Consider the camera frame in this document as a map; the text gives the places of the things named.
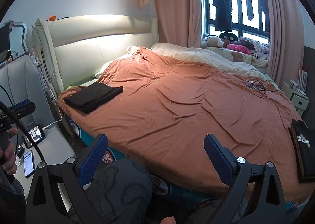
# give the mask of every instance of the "bed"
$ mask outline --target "bed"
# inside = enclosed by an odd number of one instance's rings
[[[206,49],[211,50],[230,61],[240,61],[246,64],[251,64],[252,66],[256,67],[260,72],[267,73],[268,60],[266,60],[265,56],[257,59],[254,56],[234,50],[229,50],[226,48],[206,47]]]
[[[314,190],[313,183],[298,182],[287,130],[291,120],[300,117],[271,83],[264,83],[270,90],[267,99],[245,85],[247,79],[265,79],[254,66],[206,49],[158,43],[157,19],[98,15],[38,20],[33,34],[44,75],[78,136],[89,145],[97,134],[106,134],[104,161],[139,160],[150,171],[156,194],[188,209],[226,194],[227,186],[203,149],[209,133],[251,163],[274,162],[288,206]],[[111,62],[98,78],[124,86],[122,94],[90,114],[64,103],[82,89],[69,86],[96,81],[94,74],[131,45],[131,56]]]

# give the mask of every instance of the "pink plush toy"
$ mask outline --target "pink plush toy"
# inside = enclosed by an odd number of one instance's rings
[[[248,54],[248,55],[252,54],[251,51],[247,47],[245,47],[243,45],[235,45],[235,44],[231,43],[231,44],[229,44],[227,46],[227,48],[230,49],[230,50],[235,50],[235,51],[242,52],[242,53],[245,53],[245,54]]]

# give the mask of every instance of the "window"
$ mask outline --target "window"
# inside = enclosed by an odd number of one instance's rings
[[[208,34],[219,36],[223,31],[215,30],[215,6],[213,0],[206,0]],[[247,17],[247,0],[232,0],[232,33],[236,36],[248,37],[253,40],[268,43],[269,33],[265,32],[266,17],[258,13],[258,0],[253,0],[254,18],[250,21]],[[259,31],[259,18],[263,24],[263,31]]]

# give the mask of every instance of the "blue textured finger pad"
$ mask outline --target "blue textured finger pad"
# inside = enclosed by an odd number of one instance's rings
[[[103,135],[92,149],[84,163],[81,165],[78,179],[79,185],[81,187],[91,182],[98,165],[102,161],[102,158],[107,151],[107,147],[108,139],[106,135]]]
[[[204,138],[204,150],[215,167],[222,183],[232,187],[234,184],[233,168],[209,135]]]

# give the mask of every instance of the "orange leaf decoration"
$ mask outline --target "orange leaf decoration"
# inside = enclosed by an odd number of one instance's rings
[[[52,15],[50,18],[49,18],[49,21],[54,21],[56,20],[56,16]]]

